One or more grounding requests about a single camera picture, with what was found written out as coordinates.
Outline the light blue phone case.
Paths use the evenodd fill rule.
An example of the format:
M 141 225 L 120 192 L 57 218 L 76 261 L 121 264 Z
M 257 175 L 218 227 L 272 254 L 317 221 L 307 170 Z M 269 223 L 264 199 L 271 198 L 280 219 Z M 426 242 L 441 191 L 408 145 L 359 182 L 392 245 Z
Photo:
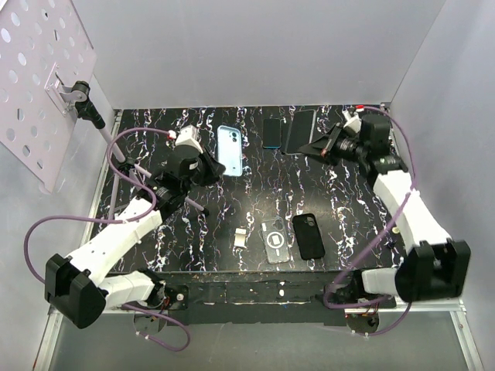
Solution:
M 225 167 L 225 176 L 242 176 L 242 138 L 238 129 L 225 125 L 217 129 L 217 161 Z

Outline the dark phone blue edge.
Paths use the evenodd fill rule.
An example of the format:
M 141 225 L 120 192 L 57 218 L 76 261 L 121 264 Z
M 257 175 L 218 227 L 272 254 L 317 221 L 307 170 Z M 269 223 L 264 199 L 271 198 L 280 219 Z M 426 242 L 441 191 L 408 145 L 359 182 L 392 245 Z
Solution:
M 281 121 L 278 118 L 263 120 L 262 146 L 267 149 L 277 149 L 282 145 Z

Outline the black phone case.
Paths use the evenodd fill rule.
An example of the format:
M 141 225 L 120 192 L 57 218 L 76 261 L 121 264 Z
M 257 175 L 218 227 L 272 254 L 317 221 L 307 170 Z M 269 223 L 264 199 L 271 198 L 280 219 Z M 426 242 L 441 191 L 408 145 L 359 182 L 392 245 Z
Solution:
M 301 258 L 323 258 L 326 252 L 316 217 L 312 213 L 300 214 L 292 218 L 292 225 Z

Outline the clear phone case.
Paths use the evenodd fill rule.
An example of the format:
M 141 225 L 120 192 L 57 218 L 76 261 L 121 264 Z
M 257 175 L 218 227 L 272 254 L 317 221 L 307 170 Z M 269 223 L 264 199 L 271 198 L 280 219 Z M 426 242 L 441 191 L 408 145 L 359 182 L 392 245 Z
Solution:
M 261 235 L 270 264 L 283 264 L 290 261 L 288 237 L 281 217 L 262 220 Z

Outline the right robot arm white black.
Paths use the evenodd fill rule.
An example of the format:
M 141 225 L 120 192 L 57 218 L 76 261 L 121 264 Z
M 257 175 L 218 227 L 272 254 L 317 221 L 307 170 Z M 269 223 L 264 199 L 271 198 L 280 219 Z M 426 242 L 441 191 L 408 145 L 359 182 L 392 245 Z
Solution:
M 416 188 L 414 172 L 393 153 L 392 128 L 398 124 L 378 109 L 356 123 L 337 123 L 299 152 L 318 162 L 335 165 L 355 162 L 374 194 L 386 206 L 391 220 L 386 228 L 399 229 L 405 258 L 399 267 L 354 270 L 343 287 L 339 274 L 326 288 L 327 308 L 359 308 L 375 305 L 388 297 L 406 303 L 458 298 L 463 293 L 471 249 L 464 240 L 454 240 L 435 220 Z

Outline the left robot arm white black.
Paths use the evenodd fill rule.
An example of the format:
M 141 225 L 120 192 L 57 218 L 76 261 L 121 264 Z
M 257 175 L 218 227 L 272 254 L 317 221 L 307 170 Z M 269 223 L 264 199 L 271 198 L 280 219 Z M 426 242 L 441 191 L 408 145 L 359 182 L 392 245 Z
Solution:
M 46 262 L 45 299 L 78 328 L 93 324 L 104 310 L 129 302 L 158 308 L 166 283 L 157 274 L 140 269 L 111 277 L 109 272 L 186 203 L 192 187 L 211 186 L 224 171 L 224 165 L 205 150 L 174 149 L 163 170 L 147 182 L 152 195 L 140 193 L 88 243 L 66 257 L 54 254 Z

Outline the small white plastic clip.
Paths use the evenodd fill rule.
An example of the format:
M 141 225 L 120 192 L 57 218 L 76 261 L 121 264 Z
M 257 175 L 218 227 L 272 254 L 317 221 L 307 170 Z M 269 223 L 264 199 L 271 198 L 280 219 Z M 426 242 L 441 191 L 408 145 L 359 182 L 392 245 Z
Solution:
M 247 231 L 244 228 L 237 228 L 234 234 L 234 246 L 238 248 L 246 247 Z

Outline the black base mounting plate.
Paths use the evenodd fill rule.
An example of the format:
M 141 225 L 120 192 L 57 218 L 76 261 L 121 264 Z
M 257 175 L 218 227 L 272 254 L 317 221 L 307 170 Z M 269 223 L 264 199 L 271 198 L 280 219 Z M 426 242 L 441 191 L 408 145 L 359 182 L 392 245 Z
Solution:
M 342 309 L 323 304 L 335 271 L 159 272 L 170 299 L 166 314 L 186 325 L 314 323 L 345 326 Z

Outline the tripod stand lilac black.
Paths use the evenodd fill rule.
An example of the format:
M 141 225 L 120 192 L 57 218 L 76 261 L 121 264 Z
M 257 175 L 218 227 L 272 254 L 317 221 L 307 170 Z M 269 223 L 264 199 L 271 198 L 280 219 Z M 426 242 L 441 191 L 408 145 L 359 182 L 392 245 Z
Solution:
M 189 203 L 196 207 L 201 213 L 208 215 L 209 210 L 188 198 L 188 193 L 195 186 L 193 176 L 198 166 L 199 153 L 195 148 L 187 145 L 176 146 L 168 159 L 165 167 L 155 173 L 147 172 L 137 162 L 123 155 L 117 146 L 117 140 L 131 132 L 123 131 L 116 137 L 112 137 L 106 128 L 104 119 L 97 111 L 89 98 L 89 83 L 78 80 L 70 91 L 76 95 L 74 107 L 77 116 L 83 120 L 90 121 L 108 143 L 106 157 L 108 164 L 114 174 L 125 181 L 130 182 L 139 189 L 138 197 L 150 203 L 150 207 L 144 213 L 135 215 L 129 219 L 113 220 L 111 218 L 102 220 L 106 224 L 130 223 L 146 217 L 153 211 L 159 211 L 167 218 L 183 203 Z M 156 128 L 133 128 L 133 131 L 151 131 L 163 134 L 168 138 L 168 131 Z

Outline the perforated lilac metal plate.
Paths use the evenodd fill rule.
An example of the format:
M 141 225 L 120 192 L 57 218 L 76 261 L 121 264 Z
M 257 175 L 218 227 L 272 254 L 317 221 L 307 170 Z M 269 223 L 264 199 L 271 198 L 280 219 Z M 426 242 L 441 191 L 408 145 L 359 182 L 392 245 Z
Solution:
M 1 3 L 1 143 L 53 191 L 96 53 L 71 1 Z

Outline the aluminium frame rail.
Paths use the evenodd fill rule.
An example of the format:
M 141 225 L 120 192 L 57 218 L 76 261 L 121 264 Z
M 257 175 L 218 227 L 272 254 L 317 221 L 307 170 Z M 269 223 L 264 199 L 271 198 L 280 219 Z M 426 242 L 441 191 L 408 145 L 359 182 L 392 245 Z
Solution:
M 381 335 L 322 323 L 253 323 L 160 328 L 137 333 L 131 311 L 106 311 L 79 330 L 52 313 L 37 370 L 481 370 L 483 364 L 456 300 L 380 311 Z

